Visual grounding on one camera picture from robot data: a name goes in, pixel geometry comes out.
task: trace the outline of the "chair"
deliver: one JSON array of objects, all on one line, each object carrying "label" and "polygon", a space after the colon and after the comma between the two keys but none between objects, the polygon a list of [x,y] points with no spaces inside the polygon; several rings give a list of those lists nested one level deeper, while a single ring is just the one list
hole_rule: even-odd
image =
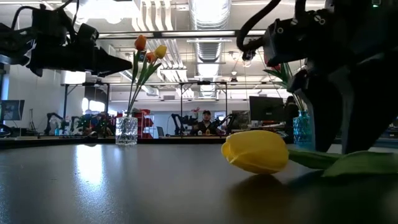
[{"label": "chair", "polygon": [[157,135],[158,135],[159,137],[164,137],[163,128],[162,128],[162,127],[159,127],[159,126],[157,126],[156,128],[157,128]]}]

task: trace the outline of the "desk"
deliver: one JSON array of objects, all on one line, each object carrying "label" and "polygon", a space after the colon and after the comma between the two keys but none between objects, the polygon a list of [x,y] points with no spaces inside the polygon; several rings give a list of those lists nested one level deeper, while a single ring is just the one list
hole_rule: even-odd
[{"label": "desk", "polygon": [[294,162],[253,175],[220,145],[12,149],[0,175],[0,223],[397,223],[396,175],[325,180]]}]

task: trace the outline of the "person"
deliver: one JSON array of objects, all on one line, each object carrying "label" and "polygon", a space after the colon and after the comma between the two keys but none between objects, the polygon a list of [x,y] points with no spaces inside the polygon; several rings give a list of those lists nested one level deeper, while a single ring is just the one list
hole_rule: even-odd
[{"label": "person", "polygon": [[211,113],[208,110],[203,111],[202,113],[202,121],[200,121],[197,125],[194,125],[191,130],[191,135],[197,135],[199,131],[201,131],[202,135],[206,135],[206,131],[209,130],[210,134],[218,134],[221,135],[221,131],[215,127],[211,121]]},{"label": "person", "polygon": [[293,118],[299,116],[299,107],[296,105],[293,96],[289,96],[286,99],[286,104],[284,108],[284,118],[285,118],[285,132],[288,135],[286,141],[289,143],[293,143],[294,134],[293,134]]}]

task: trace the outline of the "orange tulip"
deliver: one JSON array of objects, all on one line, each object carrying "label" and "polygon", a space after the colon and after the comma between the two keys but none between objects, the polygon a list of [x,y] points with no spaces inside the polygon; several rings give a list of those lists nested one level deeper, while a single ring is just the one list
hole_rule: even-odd
[{"label": "orange tulip", "polygon": [[155,54],[153,52],[147,53],[146,57],[147,57],[147,61],[149,63],[153,63],[153,62],[156,61],[156,57],[155,57]]},{"label": "orange tulip", "polygon": [[145,45],[147,44],[147,38],[143,35],[139,35],[134,43],[137,50],[144,50]]}]

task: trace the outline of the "blue glass vase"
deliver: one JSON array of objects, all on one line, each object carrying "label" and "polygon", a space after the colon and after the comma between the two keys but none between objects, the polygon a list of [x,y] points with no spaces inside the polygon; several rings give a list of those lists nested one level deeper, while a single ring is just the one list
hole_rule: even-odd
[{"label": "blue glass vase", "polygon": [[299,111],[298,117],[293,119],[294,144],[313,149],[312,130],[308,111]]}]

